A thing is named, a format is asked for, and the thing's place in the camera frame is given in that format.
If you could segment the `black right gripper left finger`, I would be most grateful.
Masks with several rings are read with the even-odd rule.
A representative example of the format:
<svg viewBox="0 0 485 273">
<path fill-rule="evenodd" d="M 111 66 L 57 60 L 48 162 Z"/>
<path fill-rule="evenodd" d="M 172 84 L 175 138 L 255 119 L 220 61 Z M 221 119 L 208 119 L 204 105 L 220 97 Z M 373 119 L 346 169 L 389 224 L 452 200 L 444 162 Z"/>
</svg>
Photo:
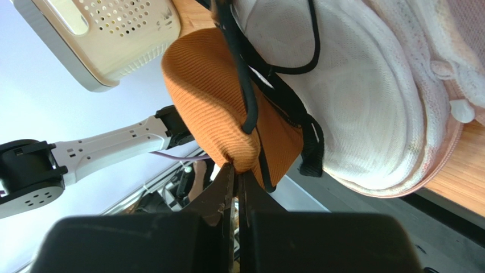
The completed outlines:
<svg viewBox="0 0 485 273">
<path fill-rule="evenodd" d="M 70 217 L 45 237 L 31 272 L 226 272 L 234 166 L 178 212 Z"/>
</svg>

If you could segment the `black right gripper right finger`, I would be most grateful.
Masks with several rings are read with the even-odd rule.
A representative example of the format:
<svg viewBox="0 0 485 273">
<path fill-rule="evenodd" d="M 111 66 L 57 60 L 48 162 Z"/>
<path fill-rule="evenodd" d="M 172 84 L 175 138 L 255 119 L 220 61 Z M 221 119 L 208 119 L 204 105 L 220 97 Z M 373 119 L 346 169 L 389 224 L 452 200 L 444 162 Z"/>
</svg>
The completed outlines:
<svg viewBox="0 0 485 273">
<path fill-rule="evenodd" d="M 237 177 L 242 272 L 421 272 L 392 217 L 290 212 L 251 172 Z"/>
</svg>

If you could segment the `floral pink laundry bag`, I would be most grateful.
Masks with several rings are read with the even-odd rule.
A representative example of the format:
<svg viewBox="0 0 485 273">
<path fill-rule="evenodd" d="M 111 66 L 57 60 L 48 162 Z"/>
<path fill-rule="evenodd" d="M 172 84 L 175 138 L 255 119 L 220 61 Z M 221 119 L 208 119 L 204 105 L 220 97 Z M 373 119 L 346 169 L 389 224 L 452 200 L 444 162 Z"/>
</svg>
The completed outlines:
<svg viewBox="0 0 485 273">
<path fill-rule="evenodd" d="M 234 1 L 242 33 L 323 130 L 323 169 L 400 197 L 484 122 L 483 1 Z"/>
</svg>

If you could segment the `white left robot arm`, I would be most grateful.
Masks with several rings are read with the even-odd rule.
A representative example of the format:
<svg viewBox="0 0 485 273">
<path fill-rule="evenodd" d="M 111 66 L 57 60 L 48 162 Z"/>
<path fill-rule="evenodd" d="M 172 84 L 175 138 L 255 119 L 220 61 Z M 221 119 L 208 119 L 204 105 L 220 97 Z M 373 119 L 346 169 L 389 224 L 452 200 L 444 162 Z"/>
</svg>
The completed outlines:
<svg viewBox="0 0 485 273">
<path fill-rule="evenodd" d="M 1 217 L 41 208 L 101 169 L 193 141 L 173 106 L 90 138 L 1 145 Z M 178 212 L 66 218 L 48 232 L 31 272 L 232 272 L 234 170 Z"/>
</svg>

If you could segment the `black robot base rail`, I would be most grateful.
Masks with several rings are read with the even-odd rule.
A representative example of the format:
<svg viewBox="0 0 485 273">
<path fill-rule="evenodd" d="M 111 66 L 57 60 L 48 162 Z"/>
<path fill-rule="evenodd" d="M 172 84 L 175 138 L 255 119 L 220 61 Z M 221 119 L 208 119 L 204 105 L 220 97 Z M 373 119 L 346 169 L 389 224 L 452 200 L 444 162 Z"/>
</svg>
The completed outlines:
<svg viewBox="0 0 485 273">
<path fill-rule="evenodd" d="M 484 217 L 427 189 L 402 198 L 366 197 L 329 175 L 304 178 L 291 167 L 272 198 L 287 210 L 392 216 L 408 233 L 425 271 L 484 271 Z"/>
</svg>

